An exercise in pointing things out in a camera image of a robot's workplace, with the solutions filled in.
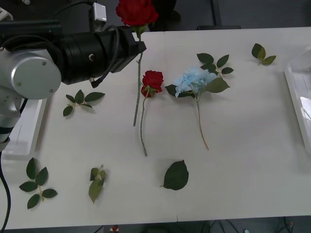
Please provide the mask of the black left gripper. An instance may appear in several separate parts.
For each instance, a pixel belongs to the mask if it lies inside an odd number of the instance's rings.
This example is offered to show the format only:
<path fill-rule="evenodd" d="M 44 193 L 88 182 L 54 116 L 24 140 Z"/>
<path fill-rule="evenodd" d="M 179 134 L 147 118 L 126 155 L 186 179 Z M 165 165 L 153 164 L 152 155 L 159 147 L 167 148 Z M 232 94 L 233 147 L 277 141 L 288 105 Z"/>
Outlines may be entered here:
<path fill-rule="evenodd" d="M 123 70 L 138 54 L 146 51 L 143 41 L 136 41 L 130 27 L 117 27 L 115 30 L 99 32 L 99 41 L 103 48 L 105 72 L 116 73 Z"/>

